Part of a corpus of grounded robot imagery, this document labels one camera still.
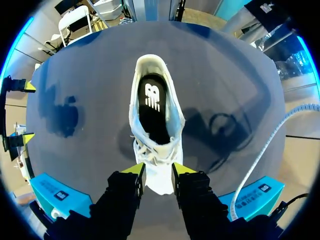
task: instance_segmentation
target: shoe insole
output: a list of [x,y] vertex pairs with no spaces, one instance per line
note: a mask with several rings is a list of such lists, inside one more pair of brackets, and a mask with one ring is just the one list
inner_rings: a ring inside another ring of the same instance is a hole
[[166,127],[165,80],[158,74],[142,77],[138,86],[139,120],[151,140],[163,145],[170,142]]

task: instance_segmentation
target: shoe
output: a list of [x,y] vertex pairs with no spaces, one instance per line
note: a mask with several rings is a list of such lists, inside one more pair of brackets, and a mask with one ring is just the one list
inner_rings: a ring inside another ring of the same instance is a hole
[[157,55],[141,56],[131,89],[129,123],[136,163],[145,163],[145,185],[159,195],[174,192],[173,162],[183,164],[185,118],[165,62]]

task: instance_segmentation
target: gray table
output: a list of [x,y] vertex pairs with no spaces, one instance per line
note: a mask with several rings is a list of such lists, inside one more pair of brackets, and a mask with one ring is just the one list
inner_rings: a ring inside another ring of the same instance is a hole
[[[28,144],[35,175],[47,173],[96,202],[114,171],[136,163],[129,103],[137,59],[156,54],[186,119],[184,164],[208,173],[218,195],[236,189],[285,114],[275,64],[232,36],[181,22],[137,22],[93,33],[50,57],[33,77]],[[275,177],[281,129],[248,184]],[[147,189],[130,239],[188,239],[173,195]]]

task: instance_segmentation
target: black cable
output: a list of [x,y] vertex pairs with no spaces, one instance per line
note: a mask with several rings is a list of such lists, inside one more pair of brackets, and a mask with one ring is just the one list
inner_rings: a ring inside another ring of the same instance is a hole
[[288,209],[288,206],[292,204],[294,201],[301,199],[301,198],[306,198],[309,193],[304,193],[300,194],[294,198],[292,198],[290,201],[287,203],[282,201],[279,206],[269,215],[269,218],[272,219],[273,221],[277,222],[285,213],[285,211]]
[[288,202],[286,203],[286,207],[288,207],[290,204],[292,204],[294,201],[296,201],[296,200],[298,200],[298,199],[308,197],[308,194],[309,194],[309,193],[304,193],[304,194],[300,194],[300,195],[292,198],[290,201],[288,201]]

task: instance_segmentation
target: sticker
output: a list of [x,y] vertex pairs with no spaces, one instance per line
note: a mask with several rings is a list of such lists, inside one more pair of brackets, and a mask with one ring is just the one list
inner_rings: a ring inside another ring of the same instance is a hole
[[261,186],[258,187],[261,191],[267,193],[269,192],[269,190],[271,189],[270,186],[268,186],[267,184],[262,184]]
[[272,10],[271,4],[268,5],[268,4],[266,4],[266,3],[263,4],[263,5],[261,5],[260,8],[261,8],[262,11],[264,11],[266,14],[269,13],[269,12]]
[[69,196],[69,194],[66,193],[66,192],[64,192],[64,191],[59,191],[58,193],[56,193],[56,194],[54,195],[54,197],[55,197],[56,199],[60,200],[60,201],[65,200],[66,197],[68,197],[68,196]]

